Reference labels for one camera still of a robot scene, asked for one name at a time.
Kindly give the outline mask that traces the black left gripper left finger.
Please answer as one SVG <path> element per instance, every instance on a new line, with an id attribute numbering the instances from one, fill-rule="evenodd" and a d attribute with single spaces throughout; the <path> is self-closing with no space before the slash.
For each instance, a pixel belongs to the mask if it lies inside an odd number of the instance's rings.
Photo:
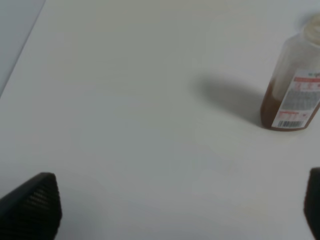
<path id="1" fill-rule="evenodd" d="M 0 199 L 2 240 L 54 240 L 61 219 L 54 173 L 41 172 Z"/>

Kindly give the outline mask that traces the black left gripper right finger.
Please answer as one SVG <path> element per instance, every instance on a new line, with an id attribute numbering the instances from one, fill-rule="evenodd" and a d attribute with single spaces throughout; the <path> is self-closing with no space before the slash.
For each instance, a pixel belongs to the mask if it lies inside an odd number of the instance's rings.
<path id="1" fill-rule="evenodd" d="M 320 240 L 320 168 L 309 172 L 304 198 L 304 215 L 315 240 Z"/>

